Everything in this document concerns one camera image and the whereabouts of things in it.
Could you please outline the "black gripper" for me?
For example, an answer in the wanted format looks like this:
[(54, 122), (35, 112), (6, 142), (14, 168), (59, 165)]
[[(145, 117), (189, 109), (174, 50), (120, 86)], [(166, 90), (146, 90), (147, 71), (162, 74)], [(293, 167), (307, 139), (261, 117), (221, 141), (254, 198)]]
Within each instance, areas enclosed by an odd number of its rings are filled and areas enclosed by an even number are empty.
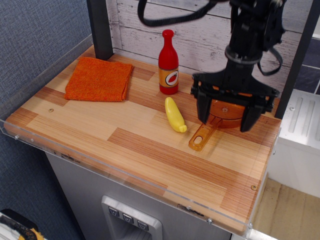
[(212, 99), (244, 106), (240, 131), (248, 132), (261, 114), (271, 112), (280, 92), (254, 78), (254, 64), (229, 59), (226, 68), (218, 72), (192, 75), (191, 93), (197, 99), (198, 119), (206, 124)]

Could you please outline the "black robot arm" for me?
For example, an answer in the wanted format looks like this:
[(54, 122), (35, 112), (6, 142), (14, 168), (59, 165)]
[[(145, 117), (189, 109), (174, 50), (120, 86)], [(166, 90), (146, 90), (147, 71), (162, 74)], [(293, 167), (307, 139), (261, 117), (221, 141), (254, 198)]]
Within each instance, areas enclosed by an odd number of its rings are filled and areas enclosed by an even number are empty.
[(225, 49), (227, 64), (218, 72), (193, 74), (191, 93), (197, 99), (197, 115), (208, 121), (212, 100), (244, 107), (240, 130), (249, 131), (262, 114), (271, 112), (280, 92), (252, 75), (261, 66), (264, 52), (272, 53), (279, 64), (282, 56), (274, 49), (281, 43), (282, 0), (231, 0), (231, 38)]

